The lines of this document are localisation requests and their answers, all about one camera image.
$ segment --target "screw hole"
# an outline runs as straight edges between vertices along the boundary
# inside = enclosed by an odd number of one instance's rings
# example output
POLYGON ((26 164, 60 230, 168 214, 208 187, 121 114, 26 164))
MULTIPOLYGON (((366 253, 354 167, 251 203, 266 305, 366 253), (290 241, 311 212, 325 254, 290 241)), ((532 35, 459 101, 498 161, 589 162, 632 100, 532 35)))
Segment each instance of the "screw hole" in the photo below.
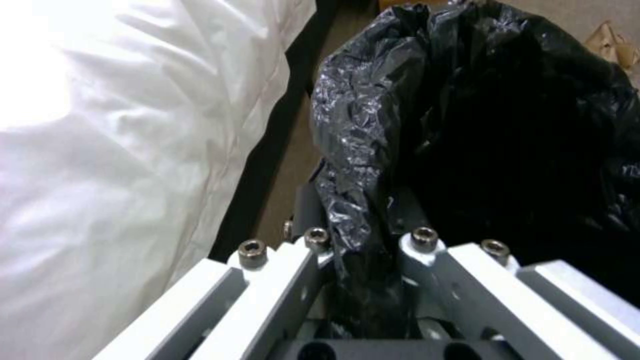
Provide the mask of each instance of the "screw hole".
POLYGON ((482 357, 467 344, 451 343, 444 348, 445 360, 482 360, 482 357))
POLYGON ((335 352, 326 343, 308 343, 298 352, 298 360, 335 360, 335 352))
POLYGON ((260 245, 258 245, 258 243, 255 243, 255 242, 250 242, 244 245, 244 249, 247 251, 258 250, 259 248, 260 248, 260 245))

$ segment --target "crumpled plastic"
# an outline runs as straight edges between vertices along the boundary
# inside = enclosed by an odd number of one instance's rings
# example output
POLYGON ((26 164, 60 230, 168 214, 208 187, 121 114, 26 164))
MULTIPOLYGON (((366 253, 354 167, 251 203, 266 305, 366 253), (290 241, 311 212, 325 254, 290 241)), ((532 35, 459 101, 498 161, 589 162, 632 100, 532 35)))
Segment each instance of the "crumpled plastic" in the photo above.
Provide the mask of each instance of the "crumpled plastic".
POLYGON ((332 336, 403 338, 389 221, 409 188, 448 245, 497 238, 634 302, 640 106, 619 66, 495 1, 384 11, 321 66, 315 178, 335 251, 332 336))

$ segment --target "metal plate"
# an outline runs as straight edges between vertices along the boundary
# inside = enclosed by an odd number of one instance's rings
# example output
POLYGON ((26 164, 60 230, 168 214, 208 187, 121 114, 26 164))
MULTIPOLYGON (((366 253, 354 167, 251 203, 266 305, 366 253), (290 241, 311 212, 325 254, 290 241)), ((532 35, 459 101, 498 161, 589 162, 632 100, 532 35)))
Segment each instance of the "metal plate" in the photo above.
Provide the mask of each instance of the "metal plate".
POLYGON ((311 251, 281 244, 275 259, 251 281, 191 358, 264 359, 276 341, 295 336, 320 280, 311 251))
POLYGON ((245 286, 240 270, 203 259, 94 359, 182 359, 245 286))
POLYGON ((527 266, 518 278, 623 359, 640 359, 640 312, 564 261, 527 266))

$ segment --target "black hole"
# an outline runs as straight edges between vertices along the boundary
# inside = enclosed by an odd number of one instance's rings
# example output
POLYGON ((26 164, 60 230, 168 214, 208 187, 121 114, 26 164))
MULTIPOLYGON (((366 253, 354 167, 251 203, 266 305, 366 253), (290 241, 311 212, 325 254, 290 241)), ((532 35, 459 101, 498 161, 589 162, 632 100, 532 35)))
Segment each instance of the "black hole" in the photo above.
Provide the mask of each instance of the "black hole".
POLYGON ((308 343, 298 352, 298 360, 335 360, 335 352, 325 343, 308 343))
POLYGON ((486 246, 494 251, 502 251, 502 245, 498 243, 488 243, 486 246))
POLYGON ((418 229, 418 234, 420 236, 424 236, 425 238, 430 238, 435 235, 434 231, 428 227, 421 227, 418 229))
POLYGON ((258 243, 248 243, 244 246, 244 249, 247 251, 258 250, 258 248, 260 248, 258 243))
POLYGON ((444 348, 445 360, 482 360, 469 345, 463 343, 451 343, 444 348))
POLYGON ((312 238, 323 238, 324 237, 324 231, 322 231, 322 230, 311 230, 311 237, 312 238))

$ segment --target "floor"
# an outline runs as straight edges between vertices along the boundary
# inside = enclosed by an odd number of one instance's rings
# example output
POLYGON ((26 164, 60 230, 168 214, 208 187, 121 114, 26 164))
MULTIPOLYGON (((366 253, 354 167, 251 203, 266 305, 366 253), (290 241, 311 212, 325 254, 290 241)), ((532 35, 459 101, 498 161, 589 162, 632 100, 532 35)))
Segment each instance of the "floor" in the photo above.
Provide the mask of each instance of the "floor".
MULTIPOLYGON (((540 14, 580 41, 605 20, 632 44, 640 45, 639 0, 505 0, 517 8, 540 14)), ((320 60, 355 36, 375 17, 375 3, 369 0, 342 1, 333 26, 325 41, 320 60)), ((640 66, 636 66, 632 81, 640 87, 640 66)), ((277 248, 282 242, 282 226, 293 212, 296 187, 307 181, 317 165, 320 154, 313 146, 309 129, 310 101, 304 99, 298 112, 280 168, 274 178, 271 193, 255 230, 255 237, 277 248)))

